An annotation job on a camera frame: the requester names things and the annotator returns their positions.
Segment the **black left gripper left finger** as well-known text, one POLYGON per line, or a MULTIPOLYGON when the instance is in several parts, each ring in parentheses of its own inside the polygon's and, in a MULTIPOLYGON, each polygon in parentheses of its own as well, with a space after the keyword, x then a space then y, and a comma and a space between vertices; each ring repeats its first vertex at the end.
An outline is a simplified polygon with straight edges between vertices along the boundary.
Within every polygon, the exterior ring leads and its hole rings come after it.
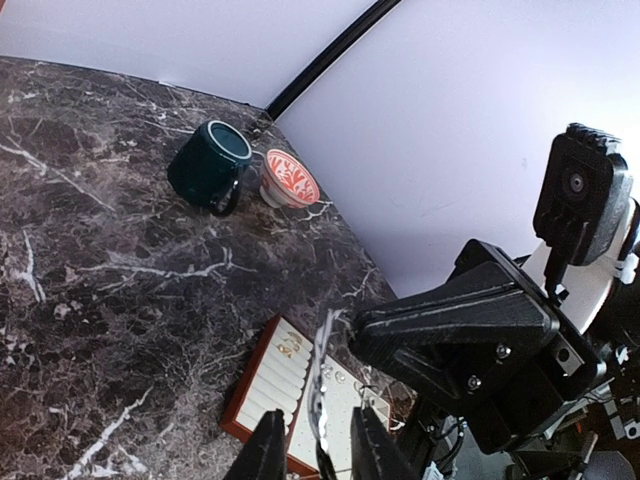
POLYGON ((284 414, 267 411, 234 462, 235 479, 285 479, 284 414))

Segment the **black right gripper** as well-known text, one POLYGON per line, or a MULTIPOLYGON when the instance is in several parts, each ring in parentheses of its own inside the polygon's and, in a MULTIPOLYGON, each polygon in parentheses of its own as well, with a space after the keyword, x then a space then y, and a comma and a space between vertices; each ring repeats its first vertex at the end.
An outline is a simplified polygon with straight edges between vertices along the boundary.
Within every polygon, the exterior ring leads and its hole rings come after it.
POLYGON ((464 417, 485 453, 525 444, 606 373, 530 277, 479 240, 442 286, 359 312, 349 349, 464 417))

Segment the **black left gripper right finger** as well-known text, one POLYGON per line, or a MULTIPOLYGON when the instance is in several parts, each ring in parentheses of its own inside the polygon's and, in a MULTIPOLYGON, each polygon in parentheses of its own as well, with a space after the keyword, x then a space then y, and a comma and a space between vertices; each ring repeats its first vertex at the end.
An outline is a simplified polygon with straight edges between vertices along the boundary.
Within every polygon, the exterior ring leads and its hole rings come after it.
POLYGON ((353 409, 350 435, 351 473, 355 480, 418 478, 373 408, 353 409))

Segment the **red jewelry tray insert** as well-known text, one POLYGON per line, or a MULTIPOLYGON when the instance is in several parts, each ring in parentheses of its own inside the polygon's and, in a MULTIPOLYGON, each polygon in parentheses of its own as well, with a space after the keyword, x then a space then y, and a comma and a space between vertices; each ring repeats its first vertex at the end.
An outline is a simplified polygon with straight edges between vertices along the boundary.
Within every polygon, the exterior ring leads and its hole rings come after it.
MULTIPOLYGON (((307 413, 312 358, 311 339, 285 317, 273 317, 267 322, 220 420, 224 431, 247 442, 263 414, 280 409, 284 414, 288 468, 298 479, 319 477, 307 413)), ((393 417, 393 404, 383 398, 378 387, 364 385, 332 357, 326 358, 322 374, 327 387, 331 458, 337 477, 349 479, 353 408, 362 404, 372 406, 390 433, 398 431, 404 423, 393 417)))

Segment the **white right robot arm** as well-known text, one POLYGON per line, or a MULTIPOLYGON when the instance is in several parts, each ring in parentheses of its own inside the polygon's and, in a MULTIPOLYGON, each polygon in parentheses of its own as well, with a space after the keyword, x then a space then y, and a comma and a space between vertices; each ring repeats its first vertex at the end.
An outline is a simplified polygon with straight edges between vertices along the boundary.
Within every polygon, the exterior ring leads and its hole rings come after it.
POLYGON ((547 293, 555 253, 518 264, 472 239, 447 281, 362 311, 351 353, 463 418, 486 454, 512 452, 560 421, 639 344, 639 206, 628 200, 609 249, 570 265, 547 293))

